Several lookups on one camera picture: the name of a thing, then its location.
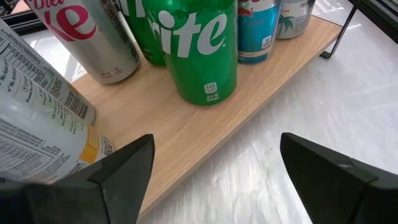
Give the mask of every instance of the white marble floor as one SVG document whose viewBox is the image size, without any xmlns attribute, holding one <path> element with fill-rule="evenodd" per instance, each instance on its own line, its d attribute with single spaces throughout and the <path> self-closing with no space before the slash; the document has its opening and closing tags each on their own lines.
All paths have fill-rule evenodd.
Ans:
<svg viewBox="0 0 398 224">
<path fill-rule="evenodd" d="M 351 8 L 317 0 L 313 14 L 343 24 Z M 68 80 L 84 73 L 49 31 L 25 39 Z M 398 46 L 358 11 L 331 59 L 296 74 L 139 223 L 311 223 L 280 157 L 283 132 L 398 174 Z"/>
</svg>

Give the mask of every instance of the white lettering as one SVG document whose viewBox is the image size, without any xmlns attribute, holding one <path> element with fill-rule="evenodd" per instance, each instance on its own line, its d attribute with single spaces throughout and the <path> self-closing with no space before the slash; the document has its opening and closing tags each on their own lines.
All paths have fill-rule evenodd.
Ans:
<svg viewBox="0 0 398 224">
<path fill-rule="evenodd" d="M 145 10 L 144 6 L 142 5 L 142 0 L 136 0 L 136 12 L 137 12 L 137 17 L 145 17 Z"/>
<path fill-rule="evenodd" d="M 221 45 L 224 42 L 225 37 L 216 46 L 212 46 L 210 44 L 210 41 L 214 40 L 215 38 L 220 36 L 221 33 L 225 30 L 226 20 L 227 20 L 226 15 L 224 15 L 224 14 L 218 15 L 216 18 L 212 19 L 205 26 L 205 28 L 201 31 L 201 33 L 199 35 L 199 39 L 198 39 L 199 53 L 201 53 L 203 55 L 209 55 L 209 54 L 216 52 L 219 49 L 219 47 L 221 47 Z M 218 22 L 217 31 L 214 34 L 214 36 L 211 37 L 211 33 L 213 32 L 213 29 L 214 29 L 215 25 L 217 24 L 217 22 Z"/>
<path fill-rule="evenodd" d="M 200 30 L 202 24 L 195 24 L 197 18 L 196 12 L 191 13 L 186 23 L 181 28 L 173 32 L 171 31 L 171 28 L 175 25 L 175 19 L 169 12 L 160 11 L 158 18 L 162 27 L 156 22 L 152 22 L 149 18 L 148 21 L 153 33 L 155 34 L 155 31 L 157 31 L 158 34 L 160 34 L 163 51 L 167 54 L 171 54 L 172 35 L 178 36 L 177 56 L 183 58 L 189 57 L 194 34 L 199 34 L 197 49 L 202 55 L 212 54 L 224 44 L 225 37 L 223 37 L 215 46 L 211 44 L 211 41 L 218 38 L 224 32 L 227 23 L 227 17 L 225 14 L 216 16 L 205 26 L 205 28 L 203 28 L 202 31 Z M 217 24 L 217 31 L 212 36 L 213 30 Z"/>
<path fill-rule="evenodd" d="M 200 33 L 201 25 L 195 25 L 197 19 L 196 13 L 191 13 L 185 25 L 174 31 L 174 35 L 178 35 L 178 57 L 188 57 L 191 50 L 191 41 L 194 34 Z"/>
<path fill-rule="evenodd" d="M 127 7 L 127 0 L 117 0 L 116 4 L 125 16 L 129 16 L 129 8 Z"/>
</svg>

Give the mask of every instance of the barcode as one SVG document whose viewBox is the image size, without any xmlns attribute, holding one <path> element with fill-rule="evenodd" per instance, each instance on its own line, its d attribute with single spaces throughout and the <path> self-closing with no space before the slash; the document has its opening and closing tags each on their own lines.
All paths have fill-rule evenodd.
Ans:
<svg viewBox="0 0 398 224">
<path fill-rule="evenodd" d="M 88 106 L 72 91 L 69 91 L 65 106 L 83 119 L 87 115 Z"/>
<path fill-rule="evenodd" d="M 106 138 L 102 137 L 102 139 L 103 139 L 103 144 L 104 144 L 104 146 L 103 146 L 104 155 L 108 156 L 113 152 L 113 146 Z"/>
<path fill-rule="evenodd" d="M 113 3 L 109 1 L 101 1 L 101 4 L 105 12 L 107 13 L 109 19 L 113 23 L 113 26 L 116 29 L 116 32 L 119 34 L 120 38 L 122 39 L 123 43 L 129 44 L 130 42 L 129 36 L 127 35 L 126 31 L 124 31 L 124 27 L 119 20 L 118 13 L 114 8 Z"/>
</svg>

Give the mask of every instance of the light wood surface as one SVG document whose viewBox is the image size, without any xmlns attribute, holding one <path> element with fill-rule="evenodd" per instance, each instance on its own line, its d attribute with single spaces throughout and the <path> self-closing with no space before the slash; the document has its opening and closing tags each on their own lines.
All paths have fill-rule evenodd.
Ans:
<svg viewBox="0 0 398 224">
<path fill-rule="evenodd" d="M 253 117 L 303 66 L 320 55 L 341 27 L 312 17 L 304 35 L 278 40 L 271 57 L 239 65 L 238 87 L 226 101 L 202 107 L 178 95 L 169 71 L 142 58 L 139 70 L 114 85 L 89 75 L 73 85 L 96 107 L 94 127 L 117 149 L 143 134 L 155 136 L 152 178 L 140 216 L 146 214 Z"/>
</svg>

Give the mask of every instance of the aluminum can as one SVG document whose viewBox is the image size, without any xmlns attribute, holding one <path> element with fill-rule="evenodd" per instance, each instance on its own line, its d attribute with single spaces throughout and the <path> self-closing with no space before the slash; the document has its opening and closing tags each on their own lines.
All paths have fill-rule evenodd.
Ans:
<svg viewBox="0 0 398 224">
<path fill-rule="evenodd" d="M 131 32 L 147 61 L 153 65 L 165 66 L 163 51 L 150 29 L 143 0 L 116 0 Z"/>
<path fill-rule="evenodd" d="M 6 59 L 10 65 L 36 82 L 88 124 L 93 123 L 93 105 L 3 20 L 0 21 L 0 57 Z"/>
<path fill-rule="evenodd" d="M 239 0 L 240 63 L 258 63 L 270 56 L 275 41 L 280 5 L 280 0 Z"/>
<path fill-rule="evenodd" d="M 278 39 L 288 39 L 304 33 L 311 18 L 315 0 L 282 0 L 277 31 Z"/>
<path fill-rule="evenodd" d="M 109 0 L 24 0 L 99 83 L 121 81 L 139 56 Z"/>
<path fill-rule="evenodd" d="M 227 99 L 236 88 L 238 2 L 143 3 L 182 98 L 195 105 L 213 105 Z"/>
<path fill-rule="evenodd" d="M 114 152 L 111 143 L 0 58 L 0 177 L 54 183 Z"/>
</svg>

